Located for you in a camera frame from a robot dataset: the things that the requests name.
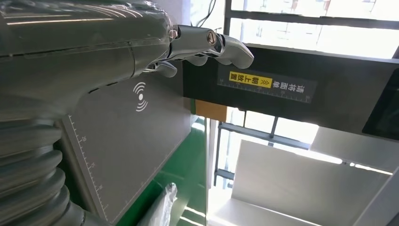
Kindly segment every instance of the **warning symbol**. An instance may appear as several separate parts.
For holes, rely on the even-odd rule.
[[[265,88],[271,88],[272,82],[272,78],[266,78],[262,76],[244,74],[239,72],[230,72],[229,80]]]
[[[262,85],[268,85],[268,84],[269,84],[269,82],[268,82],[268,81],[266,81],[266,80],[263,80],[263,79],[262,79],[262,80],[261,80],[261,84],[262,84]]]

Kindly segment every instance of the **robotic arm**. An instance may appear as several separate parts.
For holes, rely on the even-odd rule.
[[[172,77],[170,60],[247,68],[254,58],[148,1],[5,0],[0,13],[0,226],[108,225],[69,201],[56,168],[54,121],[85,93],[141,73]]]

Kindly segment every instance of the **window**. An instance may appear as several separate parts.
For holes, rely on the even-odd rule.
[[[266,133],[271,133],[274,118],[275,117],[271,115],[247,111],[245,127],[250,129],[256,129]]]
[[[241,22],[244,25],[242,34],[241,27],[230,27],[231,36],[241,39],[244,43],[315,50],[351,56],[391,59],[398,47],[399,40],[399,30],[234,18],[231,21],[232,23],[233,21],[234,23]],[[258,26],[263,28],[261,37],[256,35]]]
[[[263,7],[263,8],[267,7],[266,3],[267,3],[267,0],[263,0],[263,3],[262,3],[261,8],[262,8],[262,7]]]
[[[352,17],[399,21],[397,0],[233,0],[231,9],[303,16]]]
[[[279,118],[275,134],[311,144],[318,129],[319,126],[315,124]]]
[[[261,37],[262,36],[262,27],[259,25],[258,30],[256,31],[256,36]]]
[[[238,108],[234,107],[227,107],[226,122],[237,126],[244,126],[244,116],[244,111],[240,111]]]

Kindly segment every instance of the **white wall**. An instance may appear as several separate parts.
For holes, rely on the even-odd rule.
[[[232,197],[323,226],[352,226],[388,178],[242,141]]]
[[[399,143],[320,127],[312,151],[393,172],[399,166]]]
[[[226,192],[216,188],[209,191],[209,202],[212,209],[207,217],[208,226],[312,226],[298,219],[231,199]]]

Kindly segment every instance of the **gray panel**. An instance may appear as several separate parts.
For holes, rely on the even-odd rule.
[[[139,83],[142,100],[134,92]],[[181,70],[171,79],[152,73],[85,95],[63,118],[102,218],[116,223],[188,135],[186,101]]]
[[[232,196],[323,226],[352,226],[387,178],[242,141]]]
[[[389,172],[399,166],[399,143],[320,127],[311,150]]]

